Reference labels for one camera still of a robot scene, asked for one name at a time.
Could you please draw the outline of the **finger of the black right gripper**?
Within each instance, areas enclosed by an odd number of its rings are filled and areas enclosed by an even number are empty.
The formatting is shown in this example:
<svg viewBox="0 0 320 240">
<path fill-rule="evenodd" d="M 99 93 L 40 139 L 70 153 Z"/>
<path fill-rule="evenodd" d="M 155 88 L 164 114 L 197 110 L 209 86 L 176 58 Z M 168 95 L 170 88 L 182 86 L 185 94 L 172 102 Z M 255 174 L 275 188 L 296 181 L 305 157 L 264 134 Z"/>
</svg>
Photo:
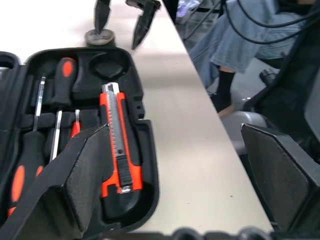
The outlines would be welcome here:
<svg viewBox="0 0 320 240">
<path fill-rule="evenodd" d="M 110 14 L 110 0 L 96 0 L 94 8 L 94 27 L 95 31 L 100 34 L 104 29 Z"/>
<path fill-rule="evenodd" d="M 133 31 L 131 49 L 135 50 L 149 32 L 155 13 L 161 8 L 161 3 L 158 0 L 126 0 L 125 3 L 142 10 Z"/>
</svg>

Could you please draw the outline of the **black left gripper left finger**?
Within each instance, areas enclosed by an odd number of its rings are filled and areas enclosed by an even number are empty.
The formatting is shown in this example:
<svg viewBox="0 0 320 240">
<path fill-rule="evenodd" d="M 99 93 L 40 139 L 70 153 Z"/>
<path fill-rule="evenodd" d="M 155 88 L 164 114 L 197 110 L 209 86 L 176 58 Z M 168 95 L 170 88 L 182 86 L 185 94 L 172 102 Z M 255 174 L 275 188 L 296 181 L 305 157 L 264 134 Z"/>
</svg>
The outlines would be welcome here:
<svg viewBox="0 0 320 240">
<path fill-rule="evenodd" d="M 107 125 L 85 129 L 51 161 L 0 229 L 2 240 L 77 240 L 101 193 Z"/>
</svg>

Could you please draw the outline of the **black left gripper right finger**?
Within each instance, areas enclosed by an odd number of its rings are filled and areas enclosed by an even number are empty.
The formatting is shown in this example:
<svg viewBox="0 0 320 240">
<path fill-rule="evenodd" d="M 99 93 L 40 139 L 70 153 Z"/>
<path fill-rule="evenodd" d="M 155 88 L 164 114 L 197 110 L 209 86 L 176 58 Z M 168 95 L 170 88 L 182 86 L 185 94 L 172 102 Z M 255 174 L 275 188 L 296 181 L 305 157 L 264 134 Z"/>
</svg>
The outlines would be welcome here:
<svg viewBox="0 0 320 240">
<path fill-rule="evenodd" d="M 243 124 L 254 180 L 282 231 L 320 229 L 320 166 L 289 135 Z"/>
</svg>

